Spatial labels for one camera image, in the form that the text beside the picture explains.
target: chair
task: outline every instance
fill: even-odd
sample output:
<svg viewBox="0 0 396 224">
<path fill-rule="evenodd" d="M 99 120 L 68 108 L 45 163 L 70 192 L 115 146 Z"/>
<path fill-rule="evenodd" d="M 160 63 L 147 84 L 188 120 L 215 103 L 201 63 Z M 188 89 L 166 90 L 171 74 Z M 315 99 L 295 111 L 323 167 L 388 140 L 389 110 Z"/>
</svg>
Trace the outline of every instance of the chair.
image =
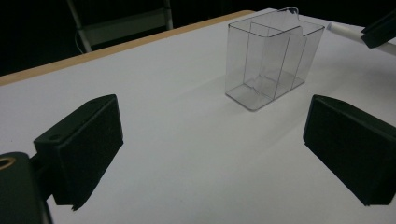
<svg viewBox="0 0 396 224">
<path fill-rule="evenodd" d="M 173 29 L 169 0 L 66 0 L 86 52 L 92 46 L 165 27 Z"/>
</svg>

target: black floor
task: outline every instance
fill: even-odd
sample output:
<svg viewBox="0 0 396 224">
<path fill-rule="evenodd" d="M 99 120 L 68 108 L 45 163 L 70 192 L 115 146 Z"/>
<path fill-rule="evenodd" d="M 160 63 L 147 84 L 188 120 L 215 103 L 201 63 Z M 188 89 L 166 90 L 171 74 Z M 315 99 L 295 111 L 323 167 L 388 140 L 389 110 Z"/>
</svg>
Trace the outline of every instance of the black floor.
<svg viewBox="0 0 396 224">
<path fill-rule="evenodd" d="M 112 4 L 110 0 L 91 1 Z M 118 0 L 115 2 L 137 0 Z M 175 27 L 204 21 L 235 11 L 250 9 L 258 11 L 268 7 L 297 7 L 300 13 L 325 20 L 340 21 L 367 26 L 394 9 L 394 3 L 378 1 L 358 6 L 347 4 L 324 4 L 322 1 L 237 1 L 237 0 L 171 0 Z M 15 73 L 46 63 L 53 63 L 80 54 L 76 46 L 76 25 L 65 0 L 28 1 L 13 0 L 0 8 L 3 33 L 0 56 L 0 76 Z M 164 28 L 141 35 L 94 46 L 93 49 L 109 47 L 144 35 L 162 32 Z"/>
</svg>

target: wooden table edge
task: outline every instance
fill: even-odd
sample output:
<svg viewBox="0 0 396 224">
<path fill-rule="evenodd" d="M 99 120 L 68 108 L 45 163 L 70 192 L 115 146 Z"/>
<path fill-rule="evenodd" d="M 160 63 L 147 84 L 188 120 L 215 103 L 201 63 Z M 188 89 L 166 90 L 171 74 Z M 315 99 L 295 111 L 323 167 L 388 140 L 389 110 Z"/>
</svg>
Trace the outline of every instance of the wooden table edge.
<svg viewBox="0 0 396 224">
<path fill-rule="evenodd" d="M 253 13 L 254 11 L 251 10 L 242 10 L 242 11 L 238 11 L 235 13 L 231 13 L 225 16 L 221 16 L 221 17 L 217 17 L 214 19 L 210 19 L 207 21 L 200 21 L 191 25 L 187 25 L 187 26 L 183 26 L 183 27 L 179 27 L 173 30 L 169 30 L 169 31 L 165 31 L 156 35 L 150 35 L 150 36 L 146 36 L 143 38 L 139 38 L 136 40 L 132 40 L 129 42 L 125 42 L 122 44 L 118 44 L 106 49 L 99 49 L 90 53 L 86 53 L 86 54 L 81 54 L 75 57 L 71 57 L 68 59 L 64 59 L 64 60 L 60 60 L 58 62 L 54 62 L 54 63 L 48 63 L 48 64 L 44 64 L 44 65 L 40 65 L 38 67 L 34 67 L 34 68 L 30 68 L 30 69 L 26 69 L 20 72 L 16 72 L 16 73 L 12 73 L 9 75 L 5 75 L 0 77 L 0 86 L 4 86 L 10 83 L 14 83 L 14 82 L 18 82 L 21 80 L 25 80 L 31 77 L 38 77 L 53 71 L 57 71 L 57 70 L 61 70 L 63 68 L 69 67 L 69 66 L 73 66 L 79 63 L 85 63 L 94 59 L 98 59 L 98 58 L 102 58 L 105 57 L 107 55 L 110 54 L 114 54 L 126 49 L 132 49 L 132 48 L 136 48 L 138 46 L 142 46 L 145 45 L 147 43 L 156 41 L 156 40 L 160 40 L 160 39 L 164 39 L 166 37 L 170 37 L 172 35 L 179 35 L 179 34 L 183 34 L 186 33 L 188 31 L 193 31 L 199 28 L 203 28 L 206 26 L 210 26 L 216 23 L 220 23 L 223 21 L 228 21 L 228 20 L 232 20 L 238 17 L 242 17 L 248 14 Z"/>
</svg>

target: transparent acrylic box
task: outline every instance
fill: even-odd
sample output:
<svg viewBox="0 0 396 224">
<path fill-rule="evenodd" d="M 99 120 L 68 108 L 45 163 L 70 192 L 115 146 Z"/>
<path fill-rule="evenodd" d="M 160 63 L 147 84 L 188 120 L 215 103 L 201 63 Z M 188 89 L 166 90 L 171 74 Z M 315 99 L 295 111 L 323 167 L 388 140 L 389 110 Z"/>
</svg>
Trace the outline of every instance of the transparent acrylic box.
<svg viewBox="0 0 396 224">
<path fill-rule="evenodd" d="M 228 29 L 226 94 L 251 111 L 305 82 L 324 26 L 287 7 Z"/>
</svg>

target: dark background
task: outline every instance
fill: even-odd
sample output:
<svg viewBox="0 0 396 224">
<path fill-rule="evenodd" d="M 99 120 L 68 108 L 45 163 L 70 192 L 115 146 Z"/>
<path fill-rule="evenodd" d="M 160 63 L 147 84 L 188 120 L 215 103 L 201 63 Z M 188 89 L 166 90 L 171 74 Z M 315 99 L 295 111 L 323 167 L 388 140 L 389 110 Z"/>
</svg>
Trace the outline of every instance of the dark background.
<svg viewBox="0 0 396 224">
<path fill-rule="evenodd" d="M 395 8 L 391 2 L 170 0 L 175 28 L 240 10 L 297 7 L 300 14 L 330 21 L 367 26 Z M 163 5 L 162 0 L 75 0 L 83 24 L 134 15 Z M 76 25 L 65 0 L 13 0 L 0 8 L 0 76 L 79 55 Z M 162 30 L 154 30 L 151 35 Z M 98 46 L 100 49 L 141 36 L 130 36 Z"/>
</svg>

